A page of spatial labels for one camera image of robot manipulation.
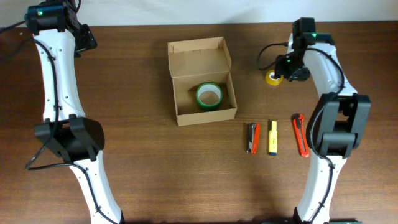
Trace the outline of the small yellow tape roll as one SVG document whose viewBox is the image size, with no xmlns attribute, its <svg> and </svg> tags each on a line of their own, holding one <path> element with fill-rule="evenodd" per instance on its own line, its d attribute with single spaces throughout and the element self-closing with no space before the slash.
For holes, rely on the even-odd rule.
<svg viewBox="0 0 398 224">
<path fill-rule="evenodd" d="M 275 75 L 275 70 L 269 70 L 266 73 L 265 76 L 265 81 L 267 84 L 272 85 L 272 86 L 278 86 L 282 83 L 283 77 L 276 77 Z"/>
</svg>

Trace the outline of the orange utility knife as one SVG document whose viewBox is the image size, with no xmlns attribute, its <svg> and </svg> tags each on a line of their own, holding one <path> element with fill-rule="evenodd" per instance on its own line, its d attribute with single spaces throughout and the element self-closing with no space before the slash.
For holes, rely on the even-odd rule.
<svg viewBox="0 0 398 224">
<path fill-rule="evenodd" d="M 307 140 L 305 137 L 305 132 L 303 130 L 304 124 L 304 115 L 302 114 L 293 114 L 292 115 L 292 125 L 296 137 L 296 142 L 298 145 L 298 151 L 301 157 L 308 158 L 310 157 Z"/>
</svg>

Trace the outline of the yellow highlighter pen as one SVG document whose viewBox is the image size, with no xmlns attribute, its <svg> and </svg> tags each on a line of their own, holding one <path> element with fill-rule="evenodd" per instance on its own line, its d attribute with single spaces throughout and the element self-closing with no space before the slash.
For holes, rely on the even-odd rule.
<svg viewBox="0 0 398 224">
<path fill-rule="evenodd" d="M 270 122 L 270 130 L 269 130 L 269 146 L 268 153 L 270 156 L 277 155 L 277 121 Z"/>
</svg>

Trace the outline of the red black stapler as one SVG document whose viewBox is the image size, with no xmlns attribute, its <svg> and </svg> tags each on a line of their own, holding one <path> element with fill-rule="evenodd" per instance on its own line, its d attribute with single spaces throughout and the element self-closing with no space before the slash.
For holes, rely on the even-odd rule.
<svg viewBox="0 0 398 224">
<path fill-rule="evenodd" d="M 247 125 L 247 147 L 248 154 L 256 154 L 259 147 L 261 125 L 258 123 L 249 123 Z"/>
</svg>

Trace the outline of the green tape roll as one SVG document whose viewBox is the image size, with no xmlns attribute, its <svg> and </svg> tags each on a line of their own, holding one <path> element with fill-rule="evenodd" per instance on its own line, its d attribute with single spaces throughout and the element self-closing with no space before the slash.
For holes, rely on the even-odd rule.
<svg viewBox="0 0 398 224">
<path fill-rule="evenodd" d="M 222 89 L 213 82 L 202 83 L 196 90 L 197 105 L 203 111 L 217 110 L 223 99 Z"/>
</svg>

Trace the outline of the brown cardboard box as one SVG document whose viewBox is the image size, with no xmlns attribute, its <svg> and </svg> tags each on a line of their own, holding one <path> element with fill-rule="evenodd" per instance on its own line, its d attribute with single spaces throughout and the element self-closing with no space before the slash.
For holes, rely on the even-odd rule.
<svg viewBox="0 0 398 224">
<path fill-rule="evenodd" d="M 231 57 L 224 37 L 169 42 L 168 61 L 179 126 L 234 119 L 237 102 L 231 78 Z M 206 82 L 217 84 L 223 99 L 217 110 L 203 111 L 195 93 Z"/>
</svg>

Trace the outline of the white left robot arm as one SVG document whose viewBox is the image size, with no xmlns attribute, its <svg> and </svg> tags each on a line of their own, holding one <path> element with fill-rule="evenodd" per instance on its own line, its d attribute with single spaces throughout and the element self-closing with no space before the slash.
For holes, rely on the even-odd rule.
<svg viewBox="0 0 398 224">
<path fill-rule="evenodd" d="M 75 1 L 43 1 L 25 14 L 39 53 L 45 92 L 43 122 L 34 127 L 43 146 L 25 168 L 36 170 L 33 163 L 49 149 L 62 159 L 55 166 L 68 167 L 77 178 L 92 223 L 124 223 L 104 169 L 103 128 L 86 117 L 78 94 L 75 58 L 97 46 L 89 26 L 78 21 L 79 7 Z"/>
</svg>

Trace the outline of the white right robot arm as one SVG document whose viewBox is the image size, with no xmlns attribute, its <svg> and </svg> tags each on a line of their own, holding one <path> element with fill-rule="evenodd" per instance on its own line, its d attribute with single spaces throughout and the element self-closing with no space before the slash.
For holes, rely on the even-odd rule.
<svg viewBox="0 0 398 224">
<path fill-rule="evenodd" d="M 289 81 L 313 78 L 319 95 L 306 132 L 310 170 L 293 219 L 295 223 L 329 223 L 338 176 L 360 145 L 371 100 L 349 83 L 335 41 L 330 34 L 317 32 L 314 18 L 302 17 L 293 23 L 287 46 L 287 53 L 276 58 L 275 76 Z"/>
</svg>

